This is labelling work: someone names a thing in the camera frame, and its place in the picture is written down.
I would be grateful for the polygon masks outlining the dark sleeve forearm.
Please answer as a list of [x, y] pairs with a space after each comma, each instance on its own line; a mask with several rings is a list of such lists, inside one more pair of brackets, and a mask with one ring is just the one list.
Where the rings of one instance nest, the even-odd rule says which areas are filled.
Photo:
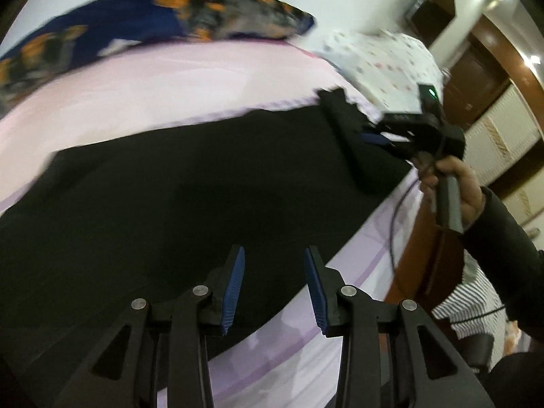
[[[465, 231], [465, 249], [495, 288], [508, 318], [534, 341], [542, 343], [543, 252], [491, 190], [483, 188], [482, 192], [484, 207]], [[541, 407], [543, 354], [505, 356], [482, 385], [497, 407]]]

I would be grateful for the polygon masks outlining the person right hand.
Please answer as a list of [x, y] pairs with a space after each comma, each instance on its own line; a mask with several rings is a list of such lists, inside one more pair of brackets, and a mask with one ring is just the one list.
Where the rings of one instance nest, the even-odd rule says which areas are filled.
[[485, 200], [474, 170], [461, 159], [448, 156], [434, 160], [426, 153], [419, 153], [411, 162], [418, 171], [420, 190], [427, 200], [434, 198], [439, 183], [438, 173], [453, 175], [458, 184], [462, 224], [465, 230], [483, 211]]

